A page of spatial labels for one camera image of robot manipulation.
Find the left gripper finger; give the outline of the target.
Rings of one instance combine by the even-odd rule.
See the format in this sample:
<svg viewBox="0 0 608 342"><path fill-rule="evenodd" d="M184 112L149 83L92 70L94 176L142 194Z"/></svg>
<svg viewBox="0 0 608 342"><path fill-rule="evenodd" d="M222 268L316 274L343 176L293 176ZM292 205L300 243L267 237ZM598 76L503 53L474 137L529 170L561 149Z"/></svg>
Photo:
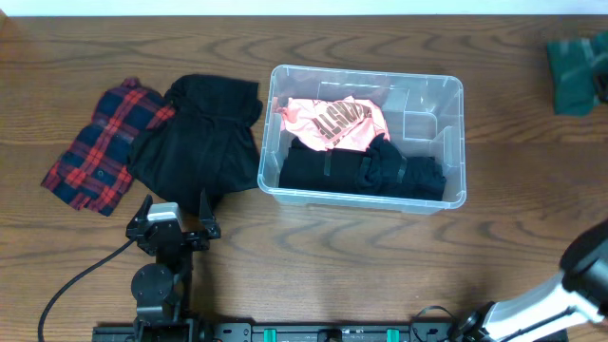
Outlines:
<svg viewBox="0 0 608 342"><path fill-rule="evenodd" d="M135 222L137 224L141 224L141 223L147 221L147 215L148 215L148 212L149 212L152 204L153 204L152 196L147 195L144 198L141 207L139 208L139 210L137 211L137 213L135 215Z"/></svg>
<svg viewBox="0 0 608 342"><path fill-rule="evenodd" d="M201 190L199 197L199 222L207 232L217 231L217 222L205 189Z"/></svg>

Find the green taped cloth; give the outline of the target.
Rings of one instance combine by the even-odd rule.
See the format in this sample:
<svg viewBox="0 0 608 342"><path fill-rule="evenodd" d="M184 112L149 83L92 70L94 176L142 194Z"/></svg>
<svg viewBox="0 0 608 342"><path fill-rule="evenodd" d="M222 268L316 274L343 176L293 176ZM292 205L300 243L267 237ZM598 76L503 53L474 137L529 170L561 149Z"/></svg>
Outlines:
<svg viewBox="0 0 608 342"><path fill-rule="evenodd" d="M592 38L550 42L547 59L556 115L583 117L602 103L593 86L594 67L607 62L607 32Z"/></svg>

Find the red navy plaid shirt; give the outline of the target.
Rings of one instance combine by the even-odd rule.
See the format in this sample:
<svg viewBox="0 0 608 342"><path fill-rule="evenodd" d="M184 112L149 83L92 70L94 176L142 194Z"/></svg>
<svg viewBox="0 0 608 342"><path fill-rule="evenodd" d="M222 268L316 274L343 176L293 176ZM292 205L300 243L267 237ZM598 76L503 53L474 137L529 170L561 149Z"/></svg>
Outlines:
<svg viewBox="0 0 608 342"><path fill-rule="evenodd" d="M47 171L41 185L75 210L110 216L134 178L127 170L131 144L176 114L156 90L127 78L100 98L85 126Z"/></svg>

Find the large black garment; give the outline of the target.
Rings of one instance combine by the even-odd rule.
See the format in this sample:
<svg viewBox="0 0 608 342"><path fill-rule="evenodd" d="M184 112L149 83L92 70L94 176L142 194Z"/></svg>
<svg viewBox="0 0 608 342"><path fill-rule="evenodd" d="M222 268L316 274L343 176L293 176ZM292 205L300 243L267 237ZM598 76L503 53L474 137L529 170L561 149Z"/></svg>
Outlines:
<svg viewBox="0 0 608 342"><path fill-rule="evenodd" d="M256 188L259 153L252 126L263 107L257 95L255 82L180 77L164 95L175 116L133 141L129 173L192 215L200 211L201 194L214 207L226 194Z"/></svg>

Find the black taped cloth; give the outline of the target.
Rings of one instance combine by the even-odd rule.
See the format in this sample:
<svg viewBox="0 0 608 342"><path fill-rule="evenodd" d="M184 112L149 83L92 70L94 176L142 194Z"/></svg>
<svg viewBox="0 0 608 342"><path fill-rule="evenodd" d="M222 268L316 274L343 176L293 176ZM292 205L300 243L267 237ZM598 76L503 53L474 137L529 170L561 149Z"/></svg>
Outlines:
<svg viewBox="0 0 608 342"><path fill-rule="evenodd" d="M294 138L279 175L281 188L355 193L355 181L365 155L334 149L315 151Z"/></svg>

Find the pink printed shirt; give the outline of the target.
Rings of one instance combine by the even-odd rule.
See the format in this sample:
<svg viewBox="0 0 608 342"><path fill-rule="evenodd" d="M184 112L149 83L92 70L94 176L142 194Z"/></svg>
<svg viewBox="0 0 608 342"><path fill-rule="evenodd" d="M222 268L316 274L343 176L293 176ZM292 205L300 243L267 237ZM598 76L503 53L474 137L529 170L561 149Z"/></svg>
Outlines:
<svg viewBox="0 0 608 342"><path fill-rule="evenodd" d="M378 136L390 140L384 114L371 100L353 96L338 101L290 98L276 112L282 127L315 151L337 148L365 152Z"/></svg>

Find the navy cloth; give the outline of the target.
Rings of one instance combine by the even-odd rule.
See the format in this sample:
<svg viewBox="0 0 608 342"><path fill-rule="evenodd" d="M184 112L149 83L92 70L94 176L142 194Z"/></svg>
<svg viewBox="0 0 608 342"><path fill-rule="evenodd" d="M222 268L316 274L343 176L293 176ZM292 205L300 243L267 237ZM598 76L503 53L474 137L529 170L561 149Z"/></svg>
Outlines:
<svg viewBox="0 0 608 342"><path fill-rule="evenodd" d="M384 135L367 148L355 179L358 194L441 201L447 184L432 157L405 157Z"/></svg>

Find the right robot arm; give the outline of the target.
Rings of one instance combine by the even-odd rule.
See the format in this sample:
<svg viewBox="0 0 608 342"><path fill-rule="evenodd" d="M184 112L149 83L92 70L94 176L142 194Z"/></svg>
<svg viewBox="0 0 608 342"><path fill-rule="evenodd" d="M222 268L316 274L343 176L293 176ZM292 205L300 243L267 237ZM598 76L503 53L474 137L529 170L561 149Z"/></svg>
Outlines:
<svg viewBox="0 0 608 342"><path fill-rule="evenodd" d="M554 109L580 115L607 101L607 58L553 57ZM489 302L454 325L449 341L536 341L607 318L607 222L579 235L559 272L514 299Z"/></svg>

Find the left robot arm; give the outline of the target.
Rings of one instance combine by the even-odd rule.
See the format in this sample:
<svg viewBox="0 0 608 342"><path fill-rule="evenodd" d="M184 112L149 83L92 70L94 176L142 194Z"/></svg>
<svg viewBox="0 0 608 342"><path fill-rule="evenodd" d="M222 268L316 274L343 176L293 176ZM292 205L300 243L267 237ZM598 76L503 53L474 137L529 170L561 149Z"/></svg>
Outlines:
<svg viewBox="0 0 608 342"><path fill-rule="evenodd" d="M156 259L134 274L131 293L136 300L135 342L212 341L213 329L190 311L193 254L209 249L220 228L207 196L200 194L199 223L194 232L182 230L181 209L175 202L155 204L147 196L126 226L129 241Z"/></svg>

